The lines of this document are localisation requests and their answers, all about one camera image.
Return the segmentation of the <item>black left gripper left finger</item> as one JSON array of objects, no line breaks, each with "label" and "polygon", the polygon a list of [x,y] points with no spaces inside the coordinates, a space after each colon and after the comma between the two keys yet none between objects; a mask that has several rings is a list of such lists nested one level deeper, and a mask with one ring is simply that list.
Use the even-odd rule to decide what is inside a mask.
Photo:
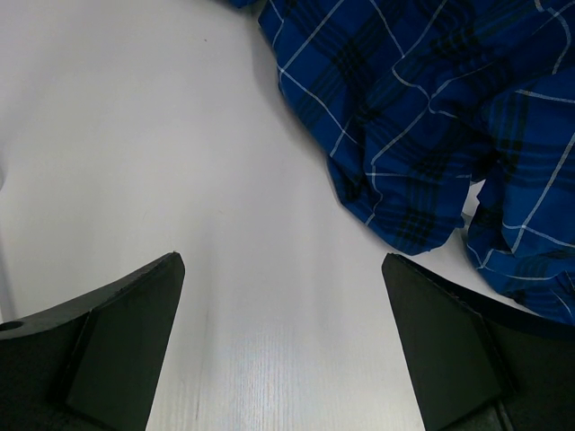
[{"label": "black left gripper left finger", "polygon": [[1,325],[3,430],[144,430],[181,298],[181,255]]}]

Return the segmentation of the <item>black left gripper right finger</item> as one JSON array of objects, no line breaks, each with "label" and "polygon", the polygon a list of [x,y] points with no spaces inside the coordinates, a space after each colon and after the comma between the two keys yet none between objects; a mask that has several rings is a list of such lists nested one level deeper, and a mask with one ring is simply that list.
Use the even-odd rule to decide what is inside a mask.
[{"label": "black left gripper right finger", "polygon": [[385,287],[428,430],[572,430],[574,329],[389,254]]}]

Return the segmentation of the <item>blue plaid shirt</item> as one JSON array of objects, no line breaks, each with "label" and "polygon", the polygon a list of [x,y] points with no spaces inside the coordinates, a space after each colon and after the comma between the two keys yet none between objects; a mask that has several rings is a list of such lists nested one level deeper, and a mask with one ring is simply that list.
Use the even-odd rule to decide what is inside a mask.
[{"label": "blue plaid shirt", "polygon": [[574,322],[574,4],[267,1],[279,90],[338,198],[408,255],[458,228],[500,295]]}]

